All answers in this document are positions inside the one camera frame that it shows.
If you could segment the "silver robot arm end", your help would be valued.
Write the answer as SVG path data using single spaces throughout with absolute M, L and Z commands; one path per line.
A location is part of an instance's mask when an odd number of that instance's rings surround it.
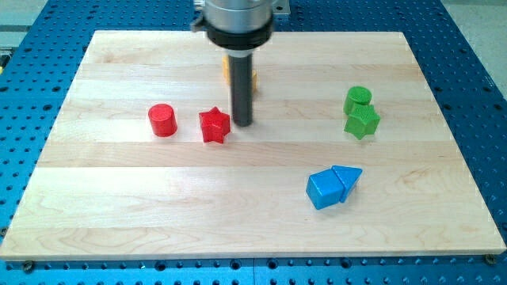
M 269 41 L 276 16 L 291 14 L 289 0 L 197 0 L 192 32 L 204 31 L 216 46 L 235 58 L 251 55 Z

